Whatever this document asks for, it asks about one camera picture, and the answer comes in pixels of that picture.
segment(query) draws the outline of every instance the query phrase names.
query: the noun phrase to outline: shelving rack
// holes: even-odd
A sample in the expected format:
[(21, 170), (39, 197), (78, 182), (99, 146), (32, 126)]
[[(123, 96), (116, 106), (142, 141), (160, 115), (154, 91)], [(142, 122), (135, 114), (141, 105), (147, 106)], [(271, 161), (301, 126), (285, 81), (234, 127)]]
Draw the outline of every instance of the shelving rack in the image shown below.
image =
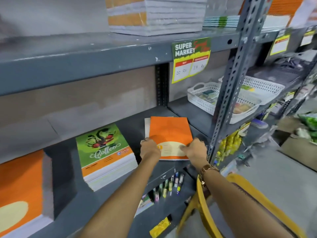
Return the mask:
[[(140, 141), (145, 135), (144, 118), (150, 116), (187, 117), (193, 137), (198, 137), (208, 146), (208, 160), (212, 163), (220, 140), (236, 131), (245, 122), (252, 120), (288, 91), (302, 87), (303, 79), (317, 62), (315, 58), (311, 62), (310, 70), (303, 74), (303, 79), (289, 84), (275, 100), (260, 106), (254, 114), (244, 120), (229, 124), (255, 46), (273, 42), (279, 33), (279, 30), (261, 33), (271, 3), (272, 0), (245, 0), (238, 27), (234, 31), (214, 28), (196, 33), (152, 37), (89, 33), (15, 38), (12, 42), (1, 46), (0, 96), (155, 65), (157, 106), (118, 120), (116, 122), (118, 128), (138, 160), (140, 159)], [(173, 61), (172, 43), (203, 37), (211, 37), (213, 53), (230, 50), (213, 116), (189, 103), (187, 97), (169, 101), (169, 62)], [(277, 122), (277, 119), (269, 116), (267, 121), (272, 125)], [(251, 145), (252, 141), (268, 129), (250, 127), (248, 131), (250, 136), (246, 137), (245, 146)], [(241, 146), (236, 154), (227, 157), (220, 167), (226, 166), (240, 152), (243, 152), (244, 148)], [(54, 199), (62, 199), (64, 195), (72, 196), (70, 191), (74, 190), (76, 195), (69, 204), (55, 207), (55, 210), (60, 211), (56, 214), (55, 221), (30, 237), (63, 238), (82, 228), (129, 174), (97, 192), (92, 192), (82, 178), (75, 138), (47, 147), (45, 151), (52, 157), (53, 167), (58, 167), (57, 162), (61, 157), (70, 159), (73, 167), (72, 170), (68, 170), (70, 177), (66, 185), (54, 184)], [(160, 161), (148, 181), (145, 193), (175, 172), (183, 171), (188, 164), (189, 161)], [(58, 168), (53, 169), (53, 177), (59, 172), (61, 170)], [(150, 237), (149, 231), (171, 214), (172, 224), (161, 237), (167, 234), (178, 224), (186, 207), (184, 201), (194, 194), (195, 186), (195, 180), (188, 175), (180, 196), (162, 199), (135, 217), (129, 237)]]

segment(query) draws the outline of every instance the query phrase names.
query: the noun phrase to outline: stack of paper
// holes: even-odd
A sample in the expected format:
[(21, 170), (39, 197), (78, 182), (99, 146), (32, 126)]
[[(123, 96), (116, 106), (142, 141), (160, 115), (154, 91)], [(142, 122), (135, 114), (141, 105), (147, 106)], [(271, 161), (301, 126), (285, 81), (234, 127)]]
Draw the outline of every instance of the stack of paper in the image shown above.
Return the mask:
[(135, 169), (134, 153), (116, 124), (76, 138), (85, 182), (96, 191)]
[(187, 118), (151, 117), (144, 119), (145, 137), (154, 140), (161, 150), (160, 160), (188, 160), (180, 150), (193, 140)]
[(207, 0), (106, 0), (111, 32), (152, 36), (201, 31)]
[(51, 159), (40, 150), (0, 165), (0, 237), (26, 238), (54, 219)]
[(141, 212), (145, 211), (147, 208), (151, 207), (152, 205), (154, 205), (154, 203), (149, 198), (148, 194), (142, 196), (142, 199), (139, 203), (139, 206), (138, 206), (137, 212), (135, 213), (135, 216), (137, 216)]
[[(235, 16), (211, 16), (206, 17), (204, 27), (234, 27), (238, 26), (240, 15)], [(290, 17), (267, 15), (262, 32), (279, 30), (287, 26)]]

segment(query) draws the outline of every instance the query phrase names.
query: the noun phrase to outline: wristwatch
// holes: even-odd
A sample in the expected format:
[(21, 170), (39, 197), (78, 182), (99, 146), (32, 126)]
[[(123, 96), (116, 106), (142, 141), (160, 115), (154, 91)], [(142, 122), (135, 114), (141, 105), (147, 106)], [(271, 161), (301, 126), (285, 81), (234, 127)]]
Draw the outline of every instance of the wristwatch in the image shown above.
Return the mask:
[(219, 169), (217, 169), (215, 166), (213, 166), (213, 165), (211, 165), (211, 164), (206, 164), (206, 165), (204, 165), (204, 166), (201, 168), (201, 170), (200, 170), (200, 172), (199, 172), (199, 180), (200, 180), (201, 184), (204, 186), (204, 188), (206, 188), (206, 189), (208, 189), (208, 188), (207, 188), (206, 183), (205, 183), (205, 181), (204, 181), (204, 174), (205, 174), (205, 172), (206, 172), (207, 170), (209, 170), (209, 169), (213, 169), (213, 170), (219, 172)]

